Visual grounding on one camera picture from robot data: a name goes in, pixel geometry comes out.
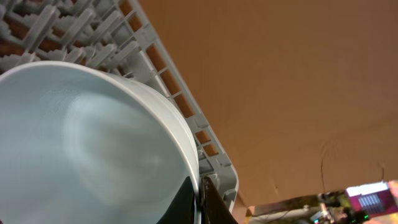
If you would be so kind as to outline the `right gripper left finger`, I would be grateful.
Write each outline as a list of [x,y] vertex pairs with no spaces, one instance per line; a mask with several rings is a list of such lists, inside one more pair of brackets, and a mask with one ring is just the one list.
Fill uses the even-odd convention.
[[193,224],[195,218],[194,202],[195,194],[192,181],[187,177],[157,224]]

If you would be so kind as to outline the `light blue bowl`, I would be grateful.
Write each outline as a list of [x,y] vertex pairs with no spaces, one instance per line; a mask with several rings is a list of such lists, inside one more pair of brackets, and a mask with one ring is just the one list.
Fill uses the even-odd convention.
[[187,122],[138,81],[43,61],[1,75],[2,223],[157,223],[199,168]]

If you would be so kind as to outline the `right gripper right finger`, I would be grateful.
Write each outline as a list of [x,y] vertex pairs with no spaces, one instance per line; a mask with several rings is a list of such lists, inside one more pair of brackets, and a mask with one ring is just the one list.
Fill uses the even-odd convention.
[[238,224],[210,177],[200,181],[200,210],[203,224]]

